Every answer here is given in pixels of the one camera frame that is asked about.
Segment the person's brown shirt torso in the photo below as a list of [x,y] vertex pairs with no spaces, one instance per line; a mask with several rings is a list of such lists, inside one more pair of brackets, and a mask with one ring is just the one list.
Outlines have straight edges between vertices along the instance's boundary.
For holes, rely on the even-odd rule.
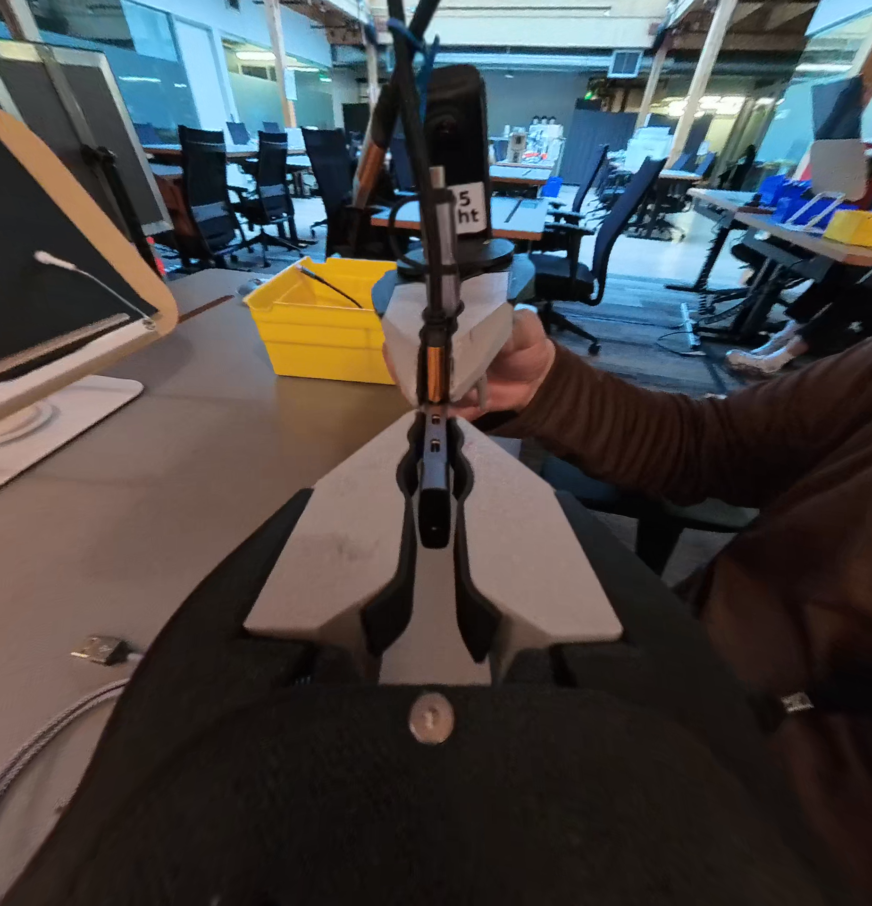
[[707,572],[702,621],[749,690],[836,709],[782,719],[770,740],[807,819],[872,904],[872,419],[731,449],[678,501],[759,511]]

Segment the white standing desk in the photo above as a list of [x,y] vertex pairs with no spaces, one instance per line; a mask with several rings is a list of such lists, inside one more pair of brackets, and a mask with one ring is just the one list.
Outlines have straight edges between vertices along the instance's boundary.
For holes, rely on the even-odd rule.
[[[694,209],[714,221],[717,229],[702,271],[692,285],[669,289],[696,294],[692,311],[702,341],[746,346],[762,340],[779,293],[793,281],[821,281],[836,265],[872,271],[872,248],[834,242],[821,230],[801,230],[773,223],[768,212],[752,207],[752,194],[691,188]],[[761,264],[748,285],[714,290],[708,285],[713,265],[729,234],[743,230],[741,242],[759,255]]]

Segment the small yellow bin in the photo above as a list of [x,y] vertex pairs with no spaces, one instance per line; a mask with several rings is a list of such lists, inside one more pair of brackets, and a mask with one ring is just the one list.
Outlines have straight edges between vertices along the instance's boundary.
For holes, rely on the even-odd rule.
[[829,219],[824,238],[872,248],[872,211],[841,208]]

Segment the framed grey panel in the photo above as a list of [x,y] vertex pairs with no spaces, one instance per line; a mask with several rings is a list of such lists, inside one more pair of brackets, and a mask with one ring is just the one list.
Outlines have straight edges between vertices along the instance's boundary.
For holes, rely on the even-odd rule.
[[101,51],[0,39],[0,109],[45,142],[123,232],[110,182],[86,148],[112,153],[144,235],[171,230],[147,154]]

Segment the yellow plastic bin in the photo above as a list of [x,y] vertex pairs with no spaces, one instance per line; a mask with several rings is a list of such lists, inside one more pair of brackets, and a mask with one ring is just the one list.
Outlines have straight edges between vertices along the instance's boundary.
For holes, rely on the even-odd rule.
[[245,298],[278,376],[394,385],[374,286],[388,261],[300,258]]

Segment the wood-framed monitor on stand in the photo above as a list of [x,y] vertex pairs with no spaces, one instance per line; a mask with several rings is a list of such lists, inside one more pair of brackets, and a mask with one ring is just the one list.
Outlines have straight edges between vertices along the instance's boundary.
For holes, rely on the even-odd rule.
[[107,370],[178,319],[135,245],[0,109],[0,489],[140,397]]

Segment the person's right hand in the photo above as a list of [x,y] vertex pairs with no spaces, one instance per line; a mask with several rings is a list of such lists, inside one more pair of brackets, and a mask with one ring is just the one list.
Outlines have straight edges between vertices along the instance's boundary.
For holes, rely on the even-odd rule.
[[534,307],[519,305],[512,331],[474,389],[452,403],[450,413],[469,422],[491,413],[521,412],[532,401],[555,360]]

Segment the black office chair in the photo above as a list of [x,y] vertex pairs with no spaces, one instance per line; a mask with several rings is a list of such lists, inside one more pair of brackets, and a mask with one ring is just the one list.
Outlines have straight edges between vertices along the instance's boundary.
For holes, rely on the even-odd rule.
[[302,134],[327,215],[327,257],[383,259],[369,221],[352,208],[351,157],[344,131],[303,128]]
[[293,198],[287,182],[287,136],[284,132],[261,130],[258,142],[256,225],[262,235],[265,227],[275,227],[274,242],[300,252],[303,245],[297,236]]
[[226,269],[238,265],[238,251],[253,252],[238,221],[227,184],[227,157],[220,131],[179,125],[181,203],[173,228],[186,266]]
[[537,315],[545,331],[556,328],[588,341],[588,354],[601,350],[599,340],[555,310],[555,302],[596,306],[604,296],[609,258],[618,237],[646,201],[665,168],[664,159],[647,158],[612,204],[598,230],[561,213],[545,225],[540,248],[529,254],[534,266]]

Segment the wooden office desk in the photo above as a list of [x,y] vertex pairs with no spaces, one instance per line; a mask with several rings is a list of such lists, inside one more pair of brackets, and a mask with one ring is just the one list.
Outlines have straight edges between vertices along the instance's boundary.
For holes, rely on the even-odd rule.
[[[372,227],[419,234],[421,231],[419,200],[400,198],[395,211],[386,207],[371,217]],[[494,197],[489,199],[489,211],[480,207],[467,214],[453,211],[454,233],[458,239],[506,239],[513,242],[534,242],[544,232],[548,211],[546,199]]]

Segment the person's right forearm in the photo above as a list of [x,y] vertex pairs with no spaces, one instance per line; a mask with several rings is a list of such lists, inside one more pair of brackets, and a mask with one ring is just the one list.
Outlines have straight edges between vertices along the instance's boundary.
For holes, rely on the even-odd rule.
[[538,381],[491,379],[478,426],[538,439],[597,478],[676,504],[872,515],[872,339],[722,399],[649,391],[545,349]]

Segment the blue plastic bins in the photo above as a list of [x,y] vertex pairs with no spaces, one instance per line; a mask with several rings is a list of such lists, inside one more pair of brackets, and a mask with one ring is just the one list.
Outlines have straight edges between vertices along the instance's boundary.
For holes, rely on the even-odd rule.
[[844,202],[842,195],[815,194],[810,180],[783,175],[764,178],[757,194],[759,207],[769,213],[773,223],[801,230],[825,230]]

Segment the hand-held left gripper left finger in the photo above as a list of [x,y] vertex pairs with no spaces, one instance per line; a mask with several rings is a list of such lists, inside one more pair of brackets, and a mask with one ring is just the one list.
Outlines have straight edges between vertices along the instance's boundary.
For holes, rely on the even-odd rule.
[[345,651],[369,679],[412,610],[417,415],[385,428],[310,491],[247,633]]

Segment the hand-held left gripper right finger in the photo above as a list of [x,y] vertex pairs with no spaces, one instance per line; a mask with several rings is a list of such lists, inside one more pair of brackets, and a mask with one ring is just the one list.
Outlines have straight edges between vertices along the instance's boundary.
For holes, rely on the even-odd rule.
[[471,657],[499,683],[524,651],[623,640],[552,487],[464,419],[455,426],[456,614]]

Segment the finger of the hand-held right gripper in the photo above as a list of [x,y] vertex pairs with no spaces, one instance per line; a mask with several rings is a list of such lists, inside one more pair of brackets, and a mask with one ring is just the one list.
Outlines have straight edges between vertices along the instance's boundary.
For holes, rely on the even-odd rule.
[[458,402],[485,378],[509,340],[513,306],[510,273],[487,273],[461,282],[461,309],[451,342],[449,400]]
[[429,403],[427,345],[423,337],[427,302],[423,283],[397,285],[382,319],[386,368],[395,386],[417,410]]

